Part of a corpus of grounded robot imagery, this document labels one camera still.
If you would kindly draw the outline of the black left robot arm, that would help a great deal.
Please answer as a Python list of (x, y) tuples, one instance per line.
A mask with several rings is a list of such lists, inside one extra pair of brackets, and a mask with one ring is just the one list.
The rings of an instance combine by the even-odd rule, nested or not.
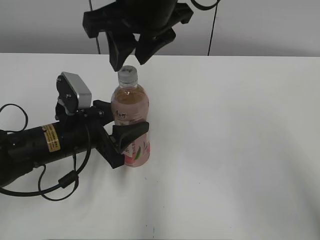
[(108, 134), (104, 127), (114, 120), (111, 104), (101, 100), (74, 115), (67, 115), (57, 104), (56, 119), (47, 125), (0, 134), (2, 187), (35, 168), (87, 149), (96, 149), (113, 169), (121, 167), (125, 163), (125, 148), (149, 131), (149, 123), (140, 120), (130, 125), (114, 125), (112, 134)]

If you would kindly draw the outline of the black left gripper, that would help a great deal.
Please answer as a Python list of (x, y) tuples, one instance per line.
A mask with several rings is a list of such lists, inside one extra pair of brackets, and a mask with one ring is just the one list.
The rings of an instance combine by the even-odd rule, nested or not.
[(93, 106), (67, 115), (64, 108), (55, 107), (55, 130), (61, 152), (66, 156), (96, 149), (115, 169), (125, 164), (123, 151), (136, 139), (149, 131), (147, 121), (130, 125), (113, 125), (111, 138), (104, 126), (114, 121), (110, 102), (94, 100)]

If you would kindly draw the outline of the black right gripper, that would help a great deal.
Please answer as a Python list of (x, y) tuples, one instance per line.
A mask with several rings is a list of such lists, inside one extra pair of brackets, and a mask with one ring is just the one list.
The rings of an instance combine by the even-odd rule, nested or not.
[[(172, 27), (187, 24), (193, 13), (187, 3), (176, 0), (116, 0), (85, 12), (82, 26), (89, 38), (106, 32), (109, 62), (118, 72), (134, 49), (144, 65), (176, 38)], [(138, 42), (133, 34), (140, 34)]]

